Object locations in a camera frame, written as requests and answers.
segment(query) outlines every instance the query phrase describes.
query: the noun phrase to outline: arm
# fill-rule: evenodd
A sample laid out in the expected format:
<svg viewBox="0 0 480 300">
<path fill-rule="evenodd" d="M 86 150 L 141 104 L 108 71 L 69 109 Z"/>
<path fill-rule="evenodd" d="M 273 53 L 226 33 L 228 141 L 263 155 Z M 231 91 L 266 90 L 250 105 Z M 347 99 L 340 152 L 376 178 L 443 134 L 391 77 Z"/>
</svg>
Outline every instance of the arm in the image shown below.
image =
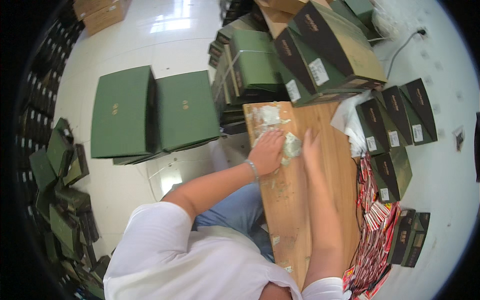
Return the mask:
<svg viewBox="0 0 480 300">
<path fill-rule="evenodd" d="M 282 130 L 265 133 L 250 151 L 248 159 L 257 168 L 258 176 L 273 172 L 280 166 L 285 137 Z M 255 180 L 248 163 L 191 180 L 165 196 L 163 201 L 183 208 L 192 220 L 210 209 L 242 186 Z"/>
<path fill-rule="evenodd" d="M 303 289 L 326 277 L 342 277 L 343 241 L 340 218 L 320 167 L 320 136 L 310 129 L 303 141 L 308 181 L 312 254 Z"/>
</svg>

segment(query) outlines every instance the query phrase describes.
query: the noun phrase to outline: person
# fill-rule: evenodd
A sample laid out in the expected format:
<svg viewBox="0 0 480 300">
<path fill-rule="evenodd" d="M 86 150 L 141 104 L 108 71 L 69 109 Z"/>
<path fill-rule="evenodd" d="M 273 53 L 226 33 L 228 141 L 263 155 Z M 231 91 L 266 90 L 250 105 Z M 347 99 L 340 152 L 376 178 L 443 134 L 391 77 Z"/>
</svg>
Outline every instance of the person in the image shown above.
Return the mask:
<svg viewBox="0 0 480 300">
<path fill-rule="evenodd" d="M 321 171 L 320 136 L 312 130 L 302 146 L 312 233 L 302 292 L 269 261 L 268 236 L 269 247 L 252 236 L 263 212 L 255 181 L 280 167 L 284 141 L 282 130 L 266 132 L 245 163 L 138 207 L 104 276 L 106 299 L 342 299 L 340 221 Z"/>
</svg>

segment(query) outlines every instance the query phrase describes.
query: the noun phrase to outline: barcode label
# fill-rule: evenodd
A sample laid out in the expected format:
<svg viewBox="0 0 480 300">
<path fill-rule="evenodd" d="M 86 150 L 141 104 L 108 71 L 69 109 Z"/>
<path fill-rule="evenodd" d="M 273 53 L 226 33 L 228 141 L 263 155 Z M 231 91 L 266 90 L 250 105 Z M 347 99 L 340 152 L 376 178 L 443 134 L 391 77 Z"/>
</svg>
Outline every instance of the barcode label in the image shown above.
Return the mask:
<svg viewBox="0 0 480 300">
<path fill-rule="evenodd" d="M 412 125 L 412 130 L 413 130 L 413 141 L 423 142 L 423 132 L 421 130 L 421 124 Z"/>
<path fill-rule="evenodd" d="M 388 136 L 390 137 L 390 146 L 392 148 L 400 146 L 400 141 L 398 140 L 398 133 L 396 131 L 390 131 L 388 133 Z"/>
<path fill-rule="evenodd" d="M 382 198 L 382 202 L 390 201 L 390 197 L 388 196 L 388 188 L 380 189 L 380 196 Z"/>
<path fill-rule="evenodd" d="M 293 103 L 297 102 L 298 99 L 300 99 L 300 92 L 297 87 L 297 83 L 295 82 L 295 79 L 290 80 L 285 87 L 287 88 L 288 96 L 290 97 L 290 101 Z"/>
<path fill-rule="evenodd" d="M 376 151 L 377 150 L 377 144 L 375 143 L 375 137 L 369 136 L 367 138 L 367 146 L 368 146 L 368 151 Z"/>
<path fill-rule="evenodd" d="M 317 85 L 322 85 L 329 80 L 327 71 L 320 58 L 312 61 L 308 64 L 310 71 L 312 72 L 313 79 Z"/>
</svg>

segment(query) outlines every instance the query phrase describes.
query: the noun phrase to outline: gold lettering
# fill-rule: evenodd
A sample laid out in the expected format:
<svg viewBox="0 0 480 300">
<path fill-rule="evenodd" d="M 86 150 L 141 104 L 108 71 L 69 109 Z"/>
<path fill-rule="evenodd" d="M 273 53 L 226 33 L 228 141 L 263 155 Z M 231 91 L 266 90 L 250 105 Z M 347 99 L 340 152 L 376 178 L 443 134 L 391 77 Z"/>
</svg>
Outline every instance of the gold lettering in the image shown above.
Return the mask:
<svg viewBox="0 0 480 300">
<path fill-rule="evenodd" d="M 315 22 L 312 20 L 312 17 L 310 17 L 309 14 L 305 15 L 305 23 L 310 27 L 310 30 L 312 31 L 318 31 L 318 26 L 315 24 Z"/>
<path fill-rule="evenodd" d="M 395 95 L 392 95 L 392 105 L 393 105 L 393 108 L 398 111 L 398 103 L 396 102 L 396 98 L 395 98 Z"/>
<path fill-rule="evenodd" d="M 377 118 L 375 117 L 375 112 L 373 111 L 373 108 L 370 108 L 370 118 L 373 122 L 377 122 Z"/>
<path fill-rule="evenodd" d="M 386 161 L 384 161 L 384 172 L 385 172 L 385 174 L 390 175 L 390 172 L 388 171 L 388 166 L 387 166 Z"/>
<path fill-rule="evenodd" d="M 417 88 L 417 97 L 418 97 L 418 99 L 419 99 L 419 101 L 420 101 L 420 104 L 425 105 L 425 104 L 423 103 L 423 98 L 422 98 L 422 96 L 421 96 L 420 89 L 418 89 L 418 88 Z"/>
<path fill-rule="evenodd" d="M 292 56 L 292 51 L 290 50 L 290 47 L 288 46 L 287 41 L 284 39 L 282 39 L 282 46 L 283 46 L 283 50 L 285 50 L 285 53 L 288 56 Z"/>
</svg>

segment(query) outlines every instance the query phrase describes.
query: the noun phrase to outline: brown box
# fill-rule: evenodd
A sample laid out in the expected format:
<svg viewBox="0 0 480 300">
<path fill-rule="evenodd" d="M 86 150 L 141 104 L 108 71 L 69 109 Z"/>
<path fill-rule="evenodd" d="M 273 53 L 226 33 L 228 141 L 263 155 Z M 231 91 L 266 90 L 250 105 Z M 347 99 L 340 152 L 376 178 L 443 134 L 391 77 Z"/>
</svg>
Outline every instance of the brown box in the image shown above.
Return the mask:
<svg viewBox="0 0 480 300">
<path fill-rule="evenodd" d="M 104 7 L 84 18 L 85 27 L 89 35 L 122 21 L 127 14 L 130 0 L 117 0 L 112 5 Z"/>
<path fill-rule="evenodd" d="M 73 3 L 73 10 L 80 21 L 85 17 L 105 8 L 114 5 L 118 0 L 76 0 Z"/>
</svg>

